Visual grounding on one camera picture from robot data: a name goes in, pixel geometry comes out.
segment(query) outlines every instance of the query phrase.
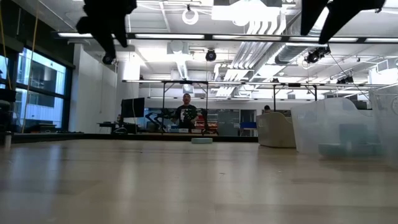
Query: ceiling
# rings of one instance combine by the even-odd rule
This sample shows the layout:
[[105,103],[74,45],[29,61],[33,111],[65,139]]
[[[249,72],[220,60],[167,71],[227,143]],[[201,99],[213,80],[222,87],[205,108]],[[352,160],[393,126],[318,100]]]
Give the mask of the ceiling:
[[[13,0],[27,11],[35,14],[36,1],[34,0]],[[161,32],[161,33],[212,33],[212,34],[243,34],[248,26],[236,26],[231,21],[214,21],[211,19],[211,7],[213,0],[202,1],[202,6],[192,6],[193,9],[202,10],[199,12],[199,20],[194,25],[188,25],[182,20],[182,12],[186,6],[164,4],[139,4],[139,7],[129,16],[126,29],[129,32]],[[73,0],[40,0],[39,18],[48,25],[59,31],[71,31],[81,16],[83,1]],[[300,7],[292,7],[287,10],[287,23],[296,18]],[[339,36],[396,36],[398,33],[398,1],[387,0],[385,9],[375,14],[373,11],[359,13],[347,25],[342,28]],[[175,62],[167,62],[153,59],[154,55],[166,54],[168,41],[131,40],[136,51],[141,55],[145,63],[141,67],[143,75],[157,73],[170,73],[177,69]],[[232,61],[238,52],[241,43],[239,42],[206,42],[188,41],[190,52],[193,53],[193,60],[187,62],[188,70],[213,71],[217,62],[206,62],[205,54],[207,49],[216,50],[218,60]],[[384,56],[398,55],[398,45],[366,45],[366,44],[331,44],[332,55],[335,59],[326,57],[320,63],[308,68],[302,62],[302,56],[292,62],[293,66],[285,67],[284,77],[291,77],[293,82],[305,81],[311,77],[320,82],[327,78],[341,73],[341,69],[347,70],[357,68],[354,73],[355,80],[365,82],[367,80],[367,68],[374,66],[368,62],[381,61]],[[119,52],[120,60],[127,60],[129,52]]]

